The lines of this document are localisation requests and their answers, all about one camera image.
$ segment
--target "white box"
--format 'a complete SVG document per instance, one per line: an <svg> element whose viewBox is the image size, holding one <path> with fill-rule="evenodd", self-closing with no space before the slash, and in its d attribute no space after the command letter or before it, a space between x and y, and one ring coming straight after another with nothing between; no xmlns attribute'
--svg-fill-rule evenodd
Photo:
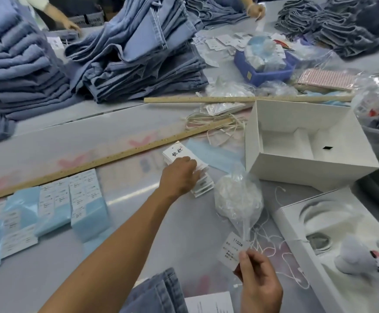
<svg viewBox="0 0 379 313"><path fill-rule="evenodd" d="M246 170L264 180L330 191L379 168L346 107L257 100L245 139Z"/></svg>
<svg viewBox="0 0 379 313"><path fill-rule="evenodd" d="M340 202L355 214L345 217L347 213L342 216L342 209L334 208L319 215L322 221L319 222L320 228L315 228L315 231L329 236L332 245L330 250L316 255L311 244L306 242L306 236L313 231L307 231L303 218L307 207L321 201ZM330 222L334 215L341 217L338 223ZM378 299L374 292L376 288L360 285L360 280L356 283L358 278L333 270L333 258L338 255L341 242L348 233L357 236L370 250L379 250L379 246L374 247L373 244L375 238L379 240L379 222L349 187L284 206L273 212L272 217L327 313L375 312L370 305Z"/></svg>

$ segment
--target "yardstick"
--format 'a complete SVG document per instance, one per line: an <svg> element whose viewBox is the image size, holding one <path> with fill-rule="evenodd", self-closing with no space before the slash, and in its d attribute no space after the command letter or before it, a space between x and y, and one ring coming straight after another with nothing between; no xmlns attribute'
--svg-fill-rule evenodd
<svg viewBox="0 0 379 313"><path fill-rule="evenodd" d="M255 97L192 97L192 96L165 96L156 98L144 98L145 103L224 103L240 102L249 103L256 100L263 101L287 101L287 102L308 102L321 103L327 101L350 102L354 95L278 95L278 96L255 96Z"/></svg>
<svg viewBox="0 0 379 313"><path fill-rule="evenodd" d="M148 143L144 146L130 148L130 149L127 149L123 152L115 153L115 154L109 155L107 157L98 158L96 160L93 160L93 161L88 162L88 163L84 163L83 165L80 165L80 166L77 166L74 168L60 170L58 172L50 173L50 174L47 174L47 175L39 177L39 178L35 178L32 180L21 182L19 184L14 185L14 186L10 186L6 189L1 189L0 190L0 198L7 196L7 195L10 195L10 194L13 194L15 191L18 191L21 189L31 188L33 186L40 186L42 184L46 184L46 183L49 183L49 182L52 182L55 180L59 180L61 178L66 178L68 176L72 176L74 174L77 174L77 173L80 173L80 172L83 172L83 171L86 171L86 170L89 170L92 168L97 168L99 166L106 165L108 163L111 163L111 162L114 162L114 161L117 161L117 160L120 160L120 159L123 159L126 157L130 157L132 155L142 153L142 152L148 151L148 150L156 148L156 147L167 145L167 144L182 140L184 138L209 131L210 129L220 128L222 126L225 126L227 124L232 123L233 121L234 120L232 118L225 118L223 120L217 120L217 121L212 122L212 123L207 124L207 125L192 128L190 130L187 130L187 131L184 131L184 132L181 132L181 133L178 133L178 134L175 134L175 135L163 138L163 139L159 139L158 141Z"/></svg>

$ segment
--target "white table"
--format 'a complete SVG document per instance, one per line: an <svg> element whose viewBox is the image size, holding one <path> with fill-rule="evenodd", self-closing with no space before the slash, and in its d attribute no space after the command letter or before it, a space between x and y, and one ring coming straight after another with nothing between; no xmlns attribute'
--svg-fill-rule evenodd
<svg viewBox="0 0 379 313"><path fill-rule="evenodd" d="M282 4L282 1L276 1L267 5L266 30L271 31L272 21L276 19ZM230 28L239 32L254 27L253 20L246 20ZM208 33L228 34L229 27L217 28ZM378 69L379 53L348 63L348 66L363 65L369 70ZM220 68L206 69L205 73L209 77L222 74L233 80L241 79L229 60L221 62ZM59 158L64 158L64 164L69 160L92 160L133 147L136 143L171 135L182 130L180 118L191 114L195 107L141 105L111 112L115 110L115 105L97 106L95 109L90 106L90 111L85 112L86 116L77 116L78 107L72 113L61 110L41 117L40 121L25 121L20 124L16 136L0 143L0 176L7 176L4 182L16 182L60 169ZM101 111L104 108L112 109L109 109L109 113L98 115L105 112ZM238 142L233 142L229 147L238 151L244 149L243 143ZM161 149L158 149L98 169L115 227L126 221L157 187L163 167ZM223 174L211 169L215 181ZM277 190L277 199L282 205L318 194L317 190L307 186L264 181L262 190L265 206L270 210L280 207L275 199L276 186L286 190ZM259 224L266 220L266 216L264 212ZM264 228L269 236L280 235L271 219ZM238 312L241 288L235 288L234 284L239 281L216 260L219 248L233 230L228 221L216 214L212 191L197 200L190 194L182 197L172 206L162 223L141 278L173 266L185 296L229 290L235 311ZM276 245L280 242L279 239L273 241ZM260 243L263 248L269 246L264 239ZM5 259L0 266L0 313L37 311L78 266L82 255L81 243L71 228L65 226L41 238L38 245ZM277 271L290 274L280 252L271 260ZM306 285L296 269L295 259L289 258L288 261L296 277ZM281 312L324 312L311 288L304 290L294 280L282 275L280 280L285 291Z"/></svg>

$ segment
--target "hand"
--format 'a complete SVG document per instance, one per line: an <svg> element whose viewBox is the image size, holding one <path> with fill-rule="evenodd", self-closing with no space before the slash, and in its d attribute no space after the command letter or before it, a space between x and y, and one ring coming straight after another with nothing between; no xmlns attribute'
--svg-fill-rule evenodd
<svg viewBox="0 0 379 313"><path fill-rule="evenodd" d="M270 260L252 249L239 259L234 273L243 282L240 313L279 313L283 290Z"/></svg>
<svg viewBox="0 0 379 313"><path fill-rule="evenodd" d="M189 192L199 180L201 171L195 171L197 162L189 157L176 158L167 166L159 183L159 190L175 199Z"/></svg>
<svg viewBox="0 0 379 313"><path fill-rule="evenodd" d="M63 27L65 28L65 30L75 30L79 34L82 33L81 28L79 26L77 26L74 22L70 21L70 20L64 20L62 22L62 24L63 24Z"/></svg>
<svg viewBox="0 0 379 313"><path fill-rule="evenodd" d="M247 8L247 15L261 20L265 16L266 8L262 4L253 3Z"/></svg>

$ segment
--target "forearm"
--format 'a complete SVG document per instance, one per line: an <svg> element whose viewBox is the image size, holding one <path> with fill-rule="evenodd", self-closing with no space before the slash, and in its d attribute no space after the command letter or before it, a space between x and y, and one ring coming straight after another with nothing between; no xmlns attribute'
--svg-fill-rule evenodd
<svg viewBox="0 0 379 313"><path fill-rule="evenodd" d="M253 0L241 0L244 4L244 7L247 8L250 4L253 3Z"/></svg>
<svg viewBox="0 0 379 313"><path fill-rule="evenodd" d="M174 197L159 189L67 278L39 313L118 313Z"/></svg>
<svg viewBox="0 0 379 313"><path fill-rule="evenodd" d="M53 19L55 22L63 23L66 20L69 20L66 15L63 14L63 12L50 3L47 4L46 8L43 11L48 15L51 19Z"/></svg>

